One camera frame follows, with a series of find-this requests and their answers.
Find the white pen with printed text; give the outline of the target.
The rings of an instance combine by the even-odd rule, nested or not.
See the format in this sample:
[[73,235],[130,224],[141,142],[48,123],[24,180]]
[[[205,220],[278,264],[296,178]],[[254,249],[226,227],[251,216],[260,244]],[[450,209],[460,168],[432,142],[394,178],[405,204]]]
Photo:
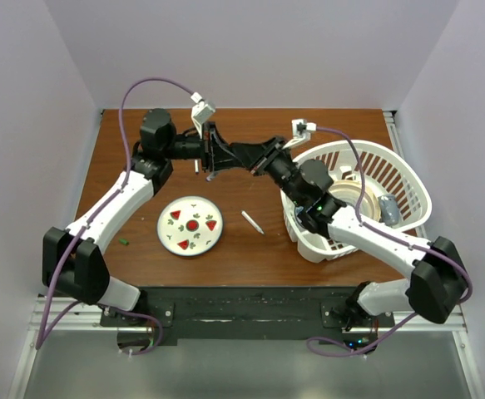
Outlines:
[[216,176],[219,174],[219,171],[213,171],[211,172],[205,179],[208,181],[208,182],[211,182],[213,179],[216,178]]

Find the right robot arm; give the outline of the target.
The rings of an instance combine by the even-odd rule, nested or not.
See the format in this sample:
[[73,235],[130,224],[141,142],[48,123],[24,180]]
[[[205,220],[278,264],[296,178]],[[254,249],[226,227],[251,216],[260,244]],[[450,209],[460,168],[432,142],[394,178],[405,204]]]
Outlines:
[[375,316],[410,311],[442,324],[468,300],[473,286],[455,244],[424,239],[432,201],[418,175],[392,150],[367,140],[332,141],[292,155],[305,131],[291,140],[232,143],[216,167],[269,176],[280,188],[285,225],[299,253],[318,263],[360,250],[399,272],[400,279],[363,282],[337,309],[358,327]]

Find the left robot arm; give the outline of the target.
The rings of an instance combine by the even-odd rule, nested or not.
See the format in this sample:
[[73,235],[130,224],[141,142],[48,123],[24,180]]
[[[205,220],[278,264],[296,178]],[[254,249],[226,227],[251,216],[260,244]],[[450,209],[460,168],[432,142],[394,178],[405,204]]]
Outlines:
[[193,160],[214,174],[248,165],[240,143],[227,144],[208,119],[204,102],[191,110],[192,128],[178,133],[165,109],[143,117],[140,139],[126,145],[126,166],[116,183],[81,218],[65,229],[51,228],[43,237],[42,281],[47,296],[67,294],[81,303],[119,308],[130,326],[143,324],[148,306],[141,290],[110,275],[103,255],[125,222],[168,181],[173,160]]

